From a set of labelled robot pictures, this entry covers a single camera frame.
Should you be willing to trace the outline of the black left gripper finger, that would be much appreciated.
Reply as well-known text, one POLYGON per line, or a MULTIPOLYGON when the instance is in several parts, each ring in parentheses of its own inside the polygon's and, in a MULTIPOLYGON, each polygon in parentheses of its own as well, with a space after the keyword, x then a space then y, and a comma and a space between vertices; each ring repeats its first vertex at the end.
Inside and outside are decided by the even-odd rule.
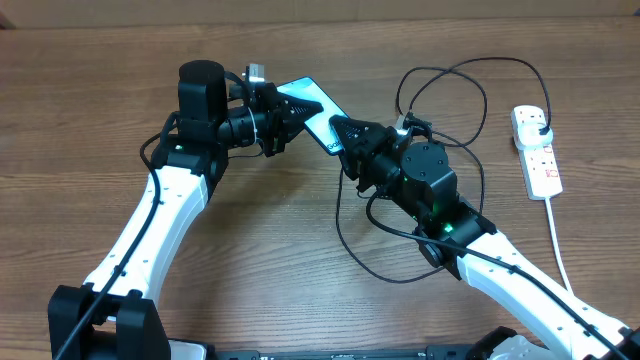
POLYGON ((297 97, 284 98, 284 119, 309 120, 324 111, 321 103, 297 97))
POLYGON ((303 121, 284 120, 279 130, 279 151, 283 152, 290 143, 305 128, 303 121))

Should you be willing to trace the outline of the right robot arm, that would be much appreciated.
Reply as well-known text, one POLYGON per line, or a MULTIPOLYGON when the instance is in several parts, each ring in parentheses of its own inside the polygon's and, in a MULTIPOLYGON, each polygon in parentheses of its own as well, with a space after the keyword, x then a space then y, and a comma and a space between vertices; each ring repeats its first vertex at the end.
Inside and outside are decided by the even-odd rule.
POLYGON ((572 295, 459 194, 445 148, 427 126, 398 130, 335 115, 328 129, 342 147, 347 176, 393 201, 417 229, 405 232, 377 219, 373 225, 416 241, 431 265, 495 300, 557 358, 638 358, 637 330, 572 295))

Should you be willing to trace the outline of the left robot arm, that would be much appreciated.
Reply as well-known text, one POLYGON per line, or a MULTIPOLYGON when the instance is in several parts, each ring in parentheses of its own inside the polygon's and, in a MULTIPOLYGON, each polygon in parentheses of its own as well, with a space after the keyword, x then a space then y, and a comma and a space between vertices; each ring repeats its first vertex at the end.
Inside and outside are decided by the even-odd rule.
POLYGON ((213 359, 211 345, 167 336, 157 302, 196 217, 209 204, 234 148, 282 152, 323 110, 321 103, 238 77, 210 60, 179 69, 179 109, 140 157, 144 194, 100 265, 79 287, 59 286, 48 304, 55 359, 213 359))

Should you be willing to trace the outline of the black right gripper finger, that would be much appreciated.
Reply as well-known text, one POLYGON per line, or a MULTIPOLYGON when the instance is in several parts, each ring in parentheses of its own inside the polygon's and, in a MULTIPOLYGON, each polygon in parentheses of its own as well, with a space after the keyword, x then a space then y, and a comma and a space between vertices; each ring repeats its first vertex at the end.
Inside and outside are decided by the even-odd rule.
POLYGON ((393 132, 377 122, 335 115, 329 125, 344 153, 373 153, 393 139, 393 132))
POLYGON ((348 152, 341 153, 339 159, 345 175, 352 181, 357 180, 360 177, 360 161, 348 152))

